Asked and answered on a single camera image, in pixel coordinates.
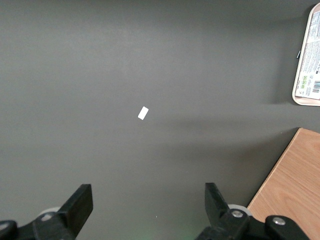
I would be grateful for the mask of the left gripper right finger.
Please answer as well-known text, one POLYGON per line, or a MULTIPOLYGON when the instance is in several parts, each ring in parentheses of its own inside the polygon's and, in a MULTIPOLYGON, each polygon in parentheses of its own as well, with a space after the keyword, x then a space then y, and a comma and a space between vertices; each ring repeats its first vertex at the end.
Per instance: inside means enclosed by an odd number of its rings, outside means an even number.
POLYGON ((204 228, 197 240, 308 240, 309 237, 291 218, 267 216, 265 222, 226 203, 215 183, 206 183, 205 211, 210 226, 204 228))

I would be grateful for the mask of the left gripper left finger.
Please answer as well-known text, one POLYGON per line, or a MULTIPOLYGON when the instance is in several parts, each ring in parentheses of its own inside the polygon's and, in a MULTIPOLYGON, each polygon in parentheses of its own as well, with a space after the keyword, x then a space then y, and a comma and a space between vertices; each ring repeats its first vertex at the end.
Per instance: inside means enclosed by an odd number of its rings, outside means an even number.
POLYGON ((58 210, 46 210, 30 223, 0 222, 2 240, 75 240, 93 211, 91 184, 82 184, 58 210))

